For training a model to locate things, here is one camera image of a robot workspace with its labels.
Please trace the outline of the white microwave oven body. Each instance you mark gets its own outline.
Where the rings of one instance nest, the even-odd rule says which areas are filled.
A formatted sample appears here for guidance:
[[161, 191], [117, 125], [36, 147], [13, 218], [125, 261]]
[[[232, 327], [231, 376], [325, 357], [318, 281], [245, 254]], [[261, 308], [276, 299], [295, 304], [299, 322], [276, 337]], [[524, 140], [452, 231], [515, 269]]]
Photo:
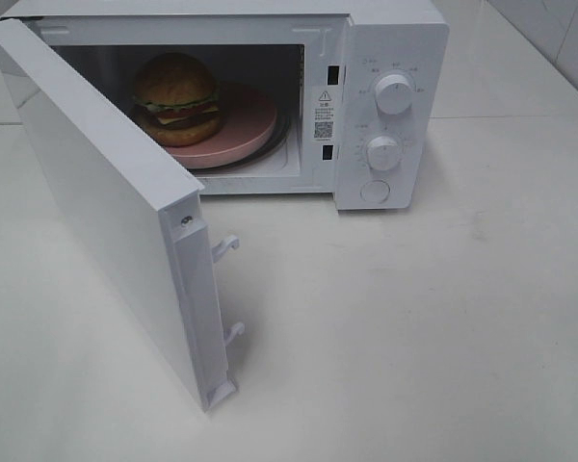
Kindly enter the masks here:
[[[129, 116], [138, 67], [182, 51], [218, 79], [272, 96], [290, 120], [268, 159], [196, 172], [200, 193], [330, 193], [340, 210], [402, 209], [411, 201], [447, 38], [429, 1], [20, 1], [0, 21], [26, 24], [54, 52]], [[415, 85], [411, 106], [385, 115], [373, 86], [403, 71]], [[389, 171], [370, 169], [365, 147], [378, 136], [403, 148]], [[361, 198], [383, 180], [383, 203]]]

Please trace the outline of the glass microwave turntable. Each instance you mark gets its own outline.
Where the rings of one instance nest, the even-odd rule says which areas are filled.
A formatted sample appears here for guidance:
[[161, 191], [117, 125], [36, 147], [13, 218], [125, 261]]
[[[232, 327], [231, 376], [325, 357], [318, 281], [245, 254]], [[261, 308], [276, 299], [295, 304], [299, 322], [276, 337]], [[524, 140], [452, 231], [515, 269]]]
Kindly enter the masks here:
[[211, 138], [175, 154], [189, 169], [234, 167], [266, 155], [285, 139], [290, 120], [277, 111], [231, 111]]

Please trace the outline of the white microwave door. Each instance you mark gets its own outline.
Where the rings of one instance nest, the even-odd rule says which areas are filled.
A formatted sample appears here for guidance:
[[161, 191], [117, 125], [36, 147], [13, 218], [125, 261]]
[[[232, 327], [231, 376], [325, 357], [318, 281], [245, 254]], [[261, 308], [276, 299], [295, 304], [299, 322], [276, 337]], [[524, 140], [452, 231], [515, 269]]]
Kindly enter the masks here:
[[236, 387], [201, 183], [26, 24], [0, 21], [0, 71], [45, 180], [92, 255], [197, 404]]

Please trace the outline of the upper white control knob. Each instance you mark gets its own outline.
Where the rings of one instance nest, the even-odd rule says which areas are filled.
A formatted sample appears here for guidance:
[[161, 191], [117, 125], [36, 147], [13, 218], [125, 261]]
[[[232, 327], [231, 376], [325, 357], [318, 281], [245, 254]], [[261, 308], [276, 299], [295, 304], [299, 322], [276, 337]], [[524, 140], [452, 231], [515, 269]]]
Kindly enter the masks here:
[[399, 115], [407, 110], [412, 104], [414, 91], [412, 79], [399, 70], [379, 76], [373, 86], [378, 110], [389, 116]]

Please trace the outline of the lower white timer knob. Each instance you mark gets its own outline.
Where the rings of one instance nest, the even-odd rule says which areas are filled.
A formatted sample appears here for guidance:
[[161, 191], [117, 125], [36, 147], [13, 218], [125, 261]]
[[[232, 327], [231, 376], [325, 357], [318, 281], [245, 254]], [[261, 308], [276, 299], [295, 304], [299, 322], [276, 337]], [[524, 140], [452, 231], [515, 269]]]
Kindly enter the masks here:
[[403, 148], [394, 137], [378, 136], [367, 142], [365, 153], [370, 169], [389, 171], [400, 163]]

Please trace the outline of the burger with lettuce and cheese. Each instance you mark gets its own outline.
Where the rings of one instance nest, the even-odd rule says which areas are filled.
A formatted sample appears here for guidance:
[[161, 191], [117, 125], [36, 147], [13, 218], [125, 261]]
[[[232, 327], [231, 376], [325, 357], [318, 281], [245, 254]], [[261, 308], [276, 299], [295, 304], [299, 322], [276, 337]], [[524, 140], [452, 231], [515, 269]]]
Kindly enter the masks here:
[[137, 71], [132, 90], [133, 120], [162, 146], [194, 145], [221, 128], [220, 84], [190, 55], [154, 57]]

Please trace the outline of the pink round plate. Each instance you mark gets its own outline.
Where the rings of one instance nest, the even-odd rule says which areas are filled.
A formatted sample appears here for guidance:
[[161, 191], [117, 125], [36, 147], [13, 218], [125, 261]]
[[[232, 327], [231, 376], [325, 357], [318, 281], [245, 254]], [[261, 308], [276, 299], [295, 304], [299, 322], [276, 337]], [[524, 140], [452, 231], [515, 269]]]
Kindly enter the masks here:
[[278, 121], [274, 99], [254, 87], [222, 82], [222, 124], [213, 136], [199, 143], [166, 147], [188, 169], [223, 167], [246, 159], [272, 136]]

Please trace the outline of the round white door button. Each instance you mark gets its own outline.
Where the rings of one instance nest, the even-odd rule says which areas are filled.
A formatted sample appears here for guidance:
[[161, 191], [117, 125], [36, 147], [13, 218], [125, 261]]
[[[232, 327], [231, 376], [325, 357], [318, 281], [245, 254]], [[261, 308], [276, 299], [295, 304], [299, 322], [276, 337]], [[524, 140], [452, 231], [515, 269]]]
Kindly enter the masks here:
[[361, 198], [370, 203], [383, 203], [390, 195], [390, 186], [383, 180], [373, 180], [360, 189]]

